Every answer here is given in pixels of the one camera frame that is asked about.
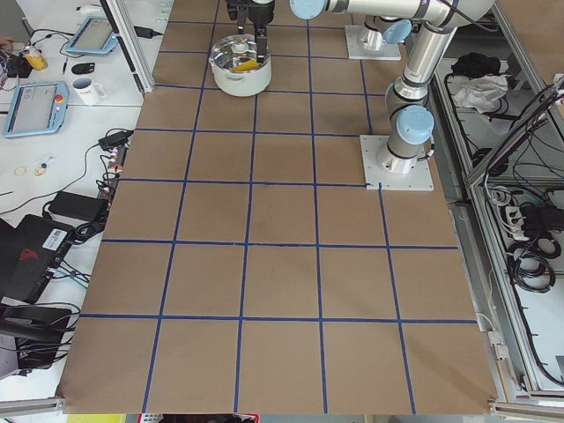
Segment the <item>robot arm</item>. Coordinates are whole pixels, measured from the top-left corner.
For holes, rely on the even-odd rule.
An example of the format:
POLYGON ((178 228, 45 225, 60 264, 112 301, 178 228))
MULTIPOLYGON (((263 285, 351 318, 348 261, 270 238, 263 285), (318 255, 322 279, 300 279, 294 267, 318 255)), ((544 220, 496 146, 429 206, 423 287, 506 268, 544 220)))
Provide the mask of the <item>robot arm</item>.
MULTIPOLYGON (((267 26, 274 19, 274 1, 227 0, 229 18, 237 22, 237 33, 245 33, 250 21, 254 27, 257 59, 263 63, 267 56, 267 26)), ((362 26, 346 26, 348 58, 356 60, 399 61, 398 45, 412 32, 412 22, 384 16, 366 15, 362 26)))
POLYGON ((492 1, 292 1, 293 14, 312 19, 330 13, 361 13, 422 22, 403 74, 386 93, 391 133, 376 154, 379 167, 391 174, 407 174, 418 162, 429 140, 434 118, 423 106, 433 73, 456 30, 475 24, 493 6, 492 1))

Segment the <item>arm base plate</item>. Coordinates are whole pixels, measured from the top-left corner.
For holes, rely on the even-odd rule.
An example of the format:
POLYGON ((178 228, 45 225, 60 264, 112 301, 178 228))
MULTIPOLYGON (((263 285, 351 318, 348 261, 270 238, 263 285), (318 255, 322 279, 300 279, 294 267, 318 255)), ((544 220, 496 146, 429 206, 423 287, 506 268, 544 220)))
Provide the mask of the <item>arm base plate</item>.
POLYGON ((348 58, 354 60, 400 61, 399 46, 387 43, 381 33, 364 26, 346 26, 348 58))
POLYGON ((360 136, 360 151, 367 189, 392 191, 433 191, 428 160, 418 161, 421 146, 414 158, 400 159, 388 149, 388 136, 360 136))

